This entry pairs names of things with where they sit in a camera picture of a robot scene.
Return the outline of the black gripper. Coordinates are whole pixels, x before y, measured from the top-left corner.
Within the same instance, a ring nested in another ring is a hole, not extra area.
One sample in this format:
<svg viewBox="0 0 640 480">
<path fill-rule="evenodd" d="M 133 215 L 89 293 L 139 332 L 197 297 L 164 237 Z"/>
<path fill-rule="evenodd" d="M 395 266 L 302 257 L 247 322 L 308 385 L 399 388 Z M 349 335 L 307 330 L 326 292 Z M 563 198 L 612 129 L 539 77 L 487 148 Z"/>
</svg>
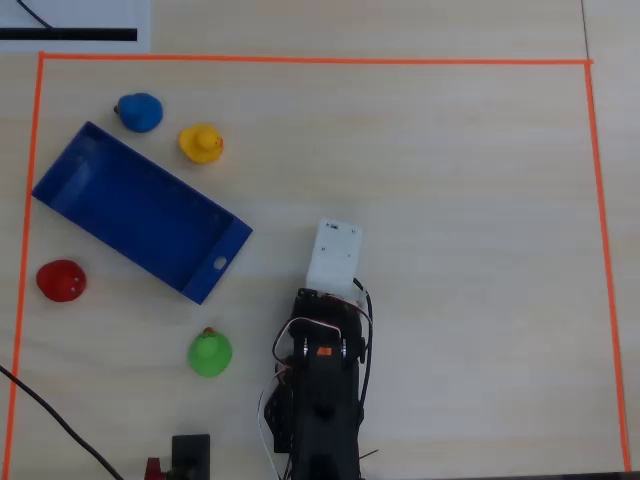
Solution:
<svg viewBox="0 0 640 480">
<path fill-rule="evenodd" d="M 307 288 L 301 288 L 297 292 L 294 316 L 335 325 L 351 325 L 368 319 L 368 313 L 356 303 Z"/>
</svg>

